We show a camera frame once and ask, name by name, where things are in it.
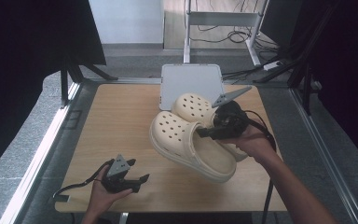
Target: white wall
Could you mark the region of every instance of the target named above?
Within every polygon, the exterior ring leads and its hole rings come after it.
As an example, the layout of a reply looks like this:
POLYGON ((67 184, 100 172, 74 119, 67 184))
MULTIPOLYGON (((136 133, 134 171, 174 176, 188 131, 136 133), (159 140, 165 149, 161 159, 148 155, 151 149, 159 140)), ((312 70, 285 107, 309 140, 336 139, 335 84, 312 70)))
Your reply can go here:
POLYGON ((89 0, 103 44, 162 43, 163 0, 89 0))

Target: black curtain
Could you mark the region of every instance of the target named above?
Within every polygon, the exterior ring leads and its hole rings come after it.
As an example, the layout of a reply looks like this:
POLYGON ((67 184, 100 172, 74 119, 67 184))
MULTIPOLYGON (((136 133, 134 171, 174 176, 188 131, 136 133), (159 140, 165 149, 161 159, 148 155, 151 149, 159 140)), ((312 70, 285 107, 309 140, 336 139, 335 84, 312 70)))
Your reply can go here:
POLYGON ((0 1, 0 157, 65 55, 106 64, 89 1, 0 1))
POLYGON ((311 64, 320 100, 358 147, 358 1, 340 1, 311 64))

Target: wooden tabletop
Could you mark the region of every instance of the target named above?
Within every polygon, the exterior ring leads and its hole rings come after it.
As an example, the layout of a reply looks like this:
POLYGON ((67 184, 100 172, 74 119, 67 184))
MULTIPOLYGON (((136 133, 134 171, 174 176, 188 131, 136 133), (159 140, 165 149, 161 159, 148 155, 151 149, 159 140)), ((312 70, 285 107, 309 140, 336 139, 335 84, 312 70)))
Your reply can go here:
MULTIPOLYGON (((226 86, 226 91, 243 88, 226 86)), ((110 208, 115 212, 224 212, 262 211, 269 177, 253 158, 237 164, 237 171, 224 184, 212 183, 195 172, 160 156, 149 141, 149 128, 159 112, 159 85, 103 84, 97 90, 82 134, 62 186, 82 183, 105 161, 121 154, 136 159, 126 179, 150 174, 139 193, 110 208)), ((256 87, 236 99, 242 109, 254 110, 269 126, 269 119, 256 87)), ((85 212, 91 185, 70 189, 69 202, 56 203, 60 212, 85 212)), ((276 190, 270 211, 286 211, 276 190)))

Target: human hand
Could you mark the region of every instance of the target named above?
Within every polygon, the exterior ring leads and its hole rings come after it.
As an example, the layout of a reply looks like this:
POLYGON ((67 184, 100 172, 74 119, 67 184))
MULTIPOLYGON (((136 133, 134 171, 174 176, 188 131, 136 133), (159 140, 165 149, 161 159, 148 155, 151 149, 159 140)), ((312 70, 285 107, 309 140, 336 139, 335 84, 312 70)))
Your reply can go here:
MULTIPOLYGON (((254 119, 254 121, 263 125, 259 119, 254 119)), ((269 140, 253 125, 249 125, 241 136, 237 138, 223 139, 220 140, 220 142, 225 144, 235 144, 236 147, 246 152, 249 156, 254 157, 259 163, 265 158, 276 156, 269 140)))
POLYGON ((107 168, 108 165, 104 166, 92 184, 89 206, 87 208, 86 215, 83 218, 83 224, 93 223, 102 213, 106 212, 110 206, 112 206, 112 203, 132 193, 132 189, 125 189, 119 193, 108 192, 101 183, 103 174, 107 168))

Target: gray floor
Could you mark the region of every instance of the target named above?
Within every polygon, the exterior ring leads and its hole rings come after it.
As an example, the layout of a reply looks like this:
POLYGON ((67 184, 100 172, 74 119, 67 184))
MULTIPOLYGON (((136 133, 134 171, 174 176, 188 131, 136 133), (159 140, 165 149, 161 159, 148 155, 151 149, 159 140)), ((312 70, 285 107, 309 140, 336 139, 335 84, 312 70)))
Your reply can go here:
MULTIPOLYGON (((159 46, 104 46, 107 66, 102 70, 116 77, 147 78, 148 81, 160 77, 161 66, 167 63, 181 63, 181 50, 162 50, 159 46)), ((252 68, 246 52, 241 50, 198 50, 192 52, 192 63, 216 63, 222 73, 252 68)), ((74 100, 59 137, 48 154, 34 187, 23 206, 16 223, 70 223, 69 214, 55 211, 52 194, 61 187, 66 169, 72 158, 78 136, 87 117, 92 98, 98 86, 104 81, 87 68, 82 67, 87 78, 74 100)), ((241 83, 258 79, 267 72, 257 72, 241 83)), ((263 103, 268 111, 272 128, 285 162, 298 177, 332 211, 341 223, 352 223, 342 196, 326 170, 321 155, 311 138, 310 130, 300 116, 291 92, 284 87, 288 74, 259 85, 263 103)), ((44 83, 44 90, 30 117, 25 121, 19 134, 0 160, 0 217, 21 182, 35 151, 39 147, 49 124, 60 108, 60 74, 52 74, 44 83)), ((358 150, 349 137, 331 118, 316 95, 311 97, 312 119, 318 127, 329 152, 339 171, 358 202, 358 150)), ((252 213, 254 223, 259 223, 261 213, 252 213)), ((75 214, 79 223, 82 214, 75 214)), ((118 214, 107 214, 117 221, 118 214)), ((287 213, 270 212, 268 223, 290 223, 287 213)))

